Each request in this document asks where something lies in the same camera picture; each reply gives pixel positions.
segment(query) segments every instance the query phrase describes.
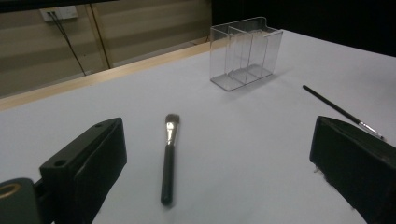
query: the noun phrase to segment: brush handle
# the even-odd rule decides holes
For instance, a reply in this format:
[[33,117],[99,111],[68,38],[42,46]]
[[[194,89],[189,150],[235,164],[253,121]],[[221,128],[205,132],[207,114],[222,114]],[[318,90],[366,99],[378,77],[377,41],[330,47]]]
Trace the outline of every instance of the brush handle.
[[173,179],[175,163],[175,146],[166,145],[163,161],[163,188],[161,190],[161,203],[169,205],[173,200]]

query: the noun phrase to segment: white table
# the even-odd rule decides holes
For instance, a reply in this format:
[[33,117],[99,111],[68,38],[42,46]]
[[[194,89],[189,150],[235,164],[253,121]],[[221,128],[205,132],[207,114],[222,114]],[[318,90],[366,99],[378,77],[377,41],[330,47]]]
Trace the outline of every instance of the white table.
[[[396,146],[396,59],[285,31],[275,74],[226,92],[209,53],[0,112],[0,181],[38,167],[106,119],[123,119],[128,163],[94,223],[364,223],[309,152],[317,116],[350,122],[305,84]],[[175,205],[160,203],[164,120],[180,115]]]

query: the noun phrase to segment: clear acrylic organizer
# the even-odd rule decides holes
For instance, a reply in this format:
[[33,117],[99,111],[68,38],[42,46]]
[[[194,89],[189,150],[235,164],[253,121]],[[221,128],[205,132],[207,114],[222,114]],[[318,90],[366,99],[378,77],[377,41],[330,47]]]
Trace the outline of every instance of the clear acrylic organizer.
[[210,80],[226,91],[272,75],[282,31],[258,17],[210,28]]

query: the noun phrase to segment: wall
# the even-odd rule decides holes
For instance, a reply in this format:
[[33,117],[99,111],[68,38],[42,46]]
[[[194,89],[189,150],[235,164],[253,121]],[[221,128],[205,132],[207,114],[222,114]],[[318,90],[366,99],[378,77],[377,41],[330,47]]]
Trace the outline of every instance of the wall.
[[[210,2],[120,0],[92,5],[113,67],[131,58],[208,35]],[[89,74],[107,69],[92,10],[77,6],[78,18],[62,21]],[[62,34],[38,10],[0,14],[0,97],[82,77]]]

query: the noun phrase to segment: black wire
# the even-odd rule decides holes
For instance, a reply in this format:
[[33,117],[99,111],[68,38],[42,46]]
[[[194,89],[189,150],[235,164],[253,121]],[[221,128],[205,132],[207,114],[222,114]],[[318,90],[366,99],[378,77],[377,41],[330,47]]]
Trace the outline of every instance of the black wire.
[[76,58],[76,61],[79,65],[79,68],[81,69],[82,73],[84,74],[84,77],[87,76],[87,74],[85,74],[84,68],[82,68],[81,62],[79,61],[76,53],[73,50],[73,47],[70,43],[69,37],[67,36],[66,31],[64,30],[64,27],[62,26],[61,22],[59,21],[58,17],[56,16],[55,12],[48,12],[47,14],[49,14],[49,16],[52,18],[52,20],[55,22],[56,26],[58,27],[59,31],[62,33],[62,35],[64,36],[64,39],[67,42],[67,45],[69,46],[69,48],[72,50],[72,53],[74,55],[74,57]]

